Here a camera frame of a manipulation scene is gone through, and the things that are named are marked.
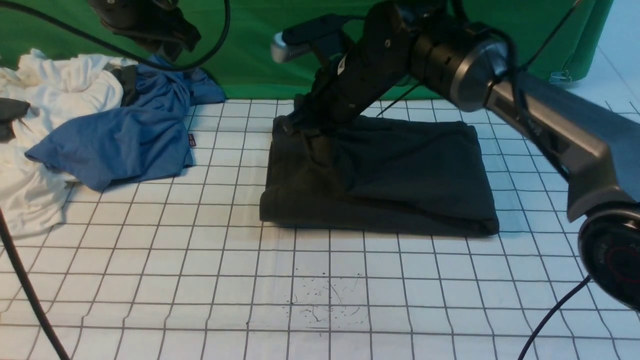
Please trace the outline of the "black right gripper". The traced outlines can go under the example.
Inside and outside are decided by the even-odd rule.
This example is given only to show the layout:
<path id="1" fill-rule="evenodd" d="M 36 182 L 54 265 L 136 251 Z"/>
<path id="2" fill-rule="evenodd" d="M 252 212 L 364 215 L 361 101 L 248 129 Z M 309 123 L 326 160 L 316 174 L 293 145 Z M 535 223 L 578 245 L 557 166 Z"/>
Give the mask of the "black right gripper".
<path id="1" fill-rule="evenodd" d="M 350 123 L 408 74 L 413 46 L 425 27 L 425 3 L 378 2 L 359 19 L 361 37 L 321 64 L 311 91 L 285 116 L 286 133 Z"/>

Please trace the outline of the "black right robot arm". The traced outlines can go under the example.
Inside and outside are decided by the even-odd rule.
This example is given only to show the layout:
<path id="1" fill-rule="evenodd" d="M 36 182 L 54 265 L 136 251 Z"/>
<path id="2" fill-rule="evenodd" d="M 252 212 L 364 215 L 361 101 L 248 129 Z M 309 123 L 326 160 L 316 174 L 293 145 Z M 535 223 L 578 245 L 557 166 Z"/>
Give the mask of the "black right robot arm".
<path id="1" fill-rule="evenodd" d="M 639 310 L 639 123 L 537 79 L 503 30 L 471 22 L 459 0 L 384 0 L 361 38 L 302 105 L 287 133 L 346 125 L 406 76 L 458 110 L 496 114 L 567 183 L 566 216 L 585 217 L 579 256 L 590 280 Z"/>

